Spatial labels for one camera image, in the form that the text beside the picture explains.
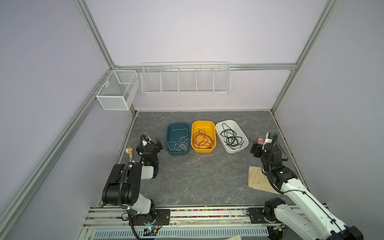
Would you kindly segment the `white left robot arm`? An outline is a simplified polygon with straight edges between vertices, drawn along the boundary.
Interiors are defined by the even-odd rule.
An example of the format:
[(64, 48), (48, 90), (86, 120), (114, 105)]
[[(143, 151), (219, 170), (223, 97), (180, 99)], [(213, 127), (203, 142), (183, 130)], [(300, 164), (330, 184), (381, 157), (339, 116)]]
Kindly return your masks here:
[(156, 207), (153, 200), (140, 193), (141, 181), (157, 177), (158, 153), (163, 149), (161, 141), (154, 141), (147, 133), (140, 137), (136, 148), (140, 159), (126, 164), (115, 164), (102, 192), (102, 202), (118, 206), (131, 216), (154, 219)]

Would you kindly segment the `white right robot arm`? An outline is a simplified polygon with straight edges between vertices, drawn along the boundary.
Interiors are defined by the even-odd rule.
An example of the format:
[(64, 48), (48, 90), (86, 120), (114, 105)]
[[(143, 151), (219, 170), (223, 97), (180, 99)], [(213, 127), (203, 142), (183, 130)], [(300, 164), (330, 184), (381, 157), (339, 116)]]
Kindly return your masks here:
[(265, 202), (264, 219), (281, 222), (304, 240), (362, 240), (363, 233), (355, 226), (347, 226), (333, 215), (305, 187), (298, 176), (283, 162), (283, 150), (278, 134), (268, 132), (262, 144), (254, 143), (251, 154), (262, 162), (262, 173), (272, 188), (289, 197), (304, 213), (301, 217), (281, 198)]

